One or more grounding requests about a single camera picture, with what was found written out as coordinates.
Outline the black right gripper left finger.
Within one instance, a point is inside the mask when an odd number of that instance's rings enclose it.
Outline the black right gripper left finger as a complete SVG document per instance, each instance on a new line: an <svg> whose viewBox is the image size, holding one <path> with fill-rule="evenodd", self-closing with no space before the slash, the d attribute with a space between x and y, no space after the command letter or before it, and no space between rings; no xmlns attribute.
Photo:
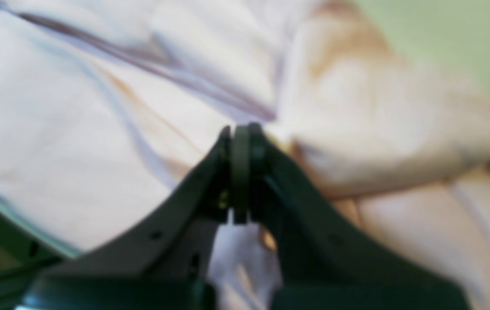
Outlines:
<svg viewBox="0 0 490 310"><path fill-rule="evenodd" d="M228 220L230 128L145 219L113 241L33 281L29 310L214 310L206 278L219 226Z"/></svg>

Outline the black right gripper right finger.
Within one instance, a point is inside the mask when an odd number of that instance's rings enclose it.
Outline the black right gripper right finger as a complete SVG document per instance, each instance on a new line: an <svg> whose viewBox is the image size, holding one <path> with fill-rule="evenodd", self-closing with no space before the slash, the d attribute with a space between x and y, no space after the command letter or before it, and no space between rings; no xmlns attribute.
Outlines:
<svg viewBox="0 0 490 310"><path fill-rule="evenodd" d="M261 126L245 127L249 209L276 242L282 286L272 310L468 310L455 284L361 232Z"/></svg>

